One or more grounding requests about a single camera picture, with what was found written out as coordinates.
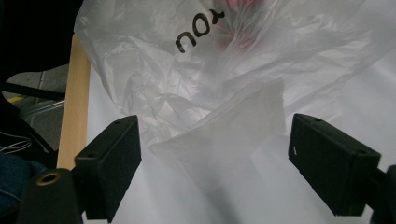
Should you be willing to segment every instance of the wooden strip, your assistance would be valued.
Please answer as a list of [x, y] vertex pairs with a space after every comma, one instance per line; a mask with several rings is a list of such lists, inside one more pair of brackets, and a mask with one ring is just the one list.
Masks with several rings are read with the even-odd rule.
[[91, 64], [73, 36], [67, 77], [58, 168], [73, 169], [74, 158], [86, 146]]

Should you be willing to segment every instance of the cable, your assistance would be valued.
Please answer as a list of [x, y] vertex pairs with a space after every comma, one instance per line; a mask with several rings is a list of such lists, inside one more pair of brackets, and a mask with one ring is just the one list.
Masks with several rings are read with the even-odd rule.
[[20, 142], [13, 143], [6, 147], [0, 147], [0, 152], [4, 152], [5, 154], [22, 151], [22, 150], [25, 150], [26, 148], [28, 148], [30, 145], [32, 145], [32, 139], [30, 139], [28, 137], [14, 135], [14, 134], [10, 134], [10, 133], [3, 133], [3, 132], [0, 132], [0, 134], [8, 136], [8, 137], [22, 139], [22, 141], [20, 141]]

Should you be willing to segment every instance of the blue jeans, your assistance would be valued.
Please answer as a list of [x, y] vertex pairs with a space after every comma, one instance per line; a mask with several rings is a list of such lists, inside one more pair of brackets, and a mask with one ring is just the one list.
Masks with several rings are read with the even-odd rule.
[[39, 162], [0, 152], [0, 214], [19, 207], [25, 183], [46, 170]]

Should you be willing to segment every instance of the gray tile floor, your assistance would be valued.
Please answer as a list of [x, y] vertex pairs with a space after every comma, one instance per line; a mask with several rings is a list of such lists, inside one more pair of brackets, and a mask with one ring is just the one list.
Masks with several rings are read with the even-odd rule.
[[[28, 87], [38, 88], [46, 91], [66, 91], [67, 73], [69, 65], [63, 65], [49, 71], [38, 73], [21, 73], [8, 80], [10, 83], [20, 84]], [[23, 111], [51, 104], [53, 102], [34, 97], [19, 96], [15, 93], [3, 92], [6, 99], [16, 100], [13, 104], [21, 110], [22, 118], [27, 121], [48, 143], [58, 149], [62, 128], [64, 107], [62, 102], [53, 106], [52, 109], [43, 110], [33, 115], [23, 115]]]

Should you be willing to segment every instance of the white surface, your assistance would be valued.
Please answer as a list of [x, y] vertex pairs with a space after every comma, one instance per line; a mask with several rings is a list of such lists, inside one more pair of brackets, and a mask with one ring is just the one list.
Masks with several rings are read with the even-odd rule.
[[[339, 128], [379, 151], [384, 171], [396, 164], [395, 59], [396, 50], [348, 81], [340, 102]], [[88, 141], [121, 117], [92, 69]], [[368, 207], [363, 217], [332, 215], [289, 162], [286, 138], [267, 141], [212, 192], [202, 192], [142, 148], [142, 163], [113, 223], [368, 223]]]

